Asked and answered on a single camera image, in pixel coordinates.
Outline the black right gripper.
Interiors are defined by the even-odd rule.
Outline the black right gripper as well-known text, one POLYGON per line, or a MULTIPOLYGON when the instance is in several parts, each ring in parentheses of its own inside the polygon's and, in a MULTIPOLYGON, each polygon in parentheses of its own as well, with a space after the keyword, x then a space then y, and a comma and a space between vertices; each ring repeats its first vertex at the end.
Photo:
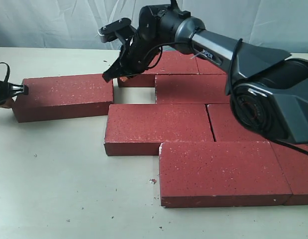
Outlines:
POLYGON ((118 78, 126 82, 147 70, 158 52, 157 43, 146 41, 138 34, 134 34, 122 45, 119 58, 103 72, 103 79, 109 82, 118 78))

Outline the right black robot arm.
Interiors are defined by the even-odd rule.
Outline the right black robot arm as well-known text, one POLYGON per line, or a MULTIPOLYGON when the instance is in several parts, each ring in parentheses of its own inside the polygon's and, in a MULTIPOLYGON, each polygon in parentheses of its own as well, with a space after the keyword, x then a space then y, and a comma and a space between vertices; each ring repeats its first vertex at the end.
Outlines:
POLYGON ((146 5, 138 27, 122 18, 99 29, 103 43, 120 40, 103 79, 133 78, 151 68, 164 46, 207 60, 227 75, 231 111, 247 130, 270 141, 308 144, 308 60, 208 31, 176 1, 146 5))

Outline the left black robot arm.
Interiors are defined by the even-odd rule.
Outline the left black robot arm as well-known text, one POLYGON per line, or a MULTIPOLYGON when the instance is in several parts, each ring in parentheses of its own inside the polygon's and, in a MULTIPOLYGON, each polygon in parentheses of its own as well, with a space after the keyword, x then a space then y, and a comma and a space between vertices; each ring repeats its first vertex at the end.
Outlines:
POLYGON ((13 97, 28 95, 29 89, 26 85, 17 85, 8 81, 0 80, 0 108, 11 109, 13 97))

